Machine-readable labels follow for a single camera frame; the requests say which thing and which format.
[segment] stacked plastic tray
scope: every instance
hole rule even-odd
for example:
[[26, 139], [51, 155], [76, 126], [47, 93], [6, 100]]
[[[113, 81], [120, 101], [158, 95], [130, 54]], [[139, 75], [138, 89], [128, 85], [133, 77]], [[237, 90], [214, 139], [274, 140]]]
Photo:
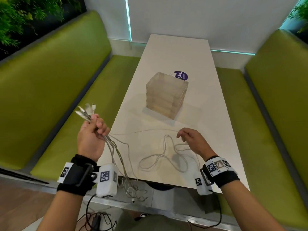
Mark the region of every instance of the stacked plastic tray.
[[147, 108], [175, 119], [181, 108], [188, 82], [158, 72], [147, 83]]

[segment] purple sticker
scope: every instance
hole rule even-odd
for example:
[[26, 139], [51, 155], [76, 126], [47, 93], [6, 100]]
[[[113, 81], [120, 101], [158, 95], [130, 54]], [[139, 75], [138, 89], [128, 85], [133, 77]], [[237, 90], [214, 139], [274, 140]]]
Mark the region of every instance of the purple sticker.
[[176, 78], [179, 78], [179, 79], [182, 79], [182, 80], [187, 80], [188, 79], [188, 76], [186, 73], [182, 72], [182, 71], [175, 71], [175, 77]]

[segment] left hand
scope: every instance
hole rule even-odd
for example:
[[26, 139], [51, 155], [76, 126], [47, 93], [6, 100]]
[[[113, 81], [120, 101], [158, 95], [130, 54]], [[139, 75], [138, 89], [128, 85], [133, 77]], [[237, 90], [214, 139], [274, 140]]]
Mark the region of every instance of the left hand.
[[98, 114], [91, 115], [91, 122], [84, 121], [77, 137], [79, 155], [98, 161], [105, 148], [104, 136], [109, 134], [110, 128]]

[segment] black wrist strap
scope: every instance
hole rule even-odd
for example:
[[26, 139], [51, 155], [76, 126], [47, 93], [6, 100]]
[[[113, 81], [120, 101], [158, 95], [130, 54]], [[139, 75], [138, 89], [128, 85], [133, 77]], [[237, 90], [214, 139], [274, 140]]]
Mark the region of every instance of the black wrist strap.
[[212, 183], [216, 183], [219, 188], [229, 182], [240, 180], [230, 164], [224, 158], [217, 157], [218, 156], [212, 156], [202, 166], [202, 170], [208, 180]]
[[66, 168], [63, 169], [61, 176], [64, 175], [63, 183], [60, 183], [57, 191], [62, 190], [72, 194], [85, 196], [87, 191], [95, 185], [91, 177], [92, 172], [98, 171], [97, 164], [82, 155], [75, 155], [72, 160], [74, 163], [66, 175]]

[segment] green cushion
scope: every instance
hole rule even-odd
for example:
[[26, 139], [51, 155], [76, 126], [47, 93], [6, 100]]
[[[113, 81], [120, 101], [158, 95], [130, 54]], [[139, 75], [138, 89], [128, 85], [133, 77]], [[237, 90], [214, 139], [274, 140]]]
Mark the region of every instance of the green cushion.
[[216, 69], [251, 192], [280, 223], [308, 228], [308, 213], [241, 71]]
[[[140, 58], [113, 56], [79, 105], [96, 104], [98, 113], [111, 127]], [[77, 134], [83, 119], [73, 112], [31, 171], [33, 176], [57, 180], [63, 166], [77, 153]]]
[[308, 188], [308, 47], [275, 31], [246, 69]]
[[88, 12], [0, 65], [0, 165], [23, 168], [111, 47]]

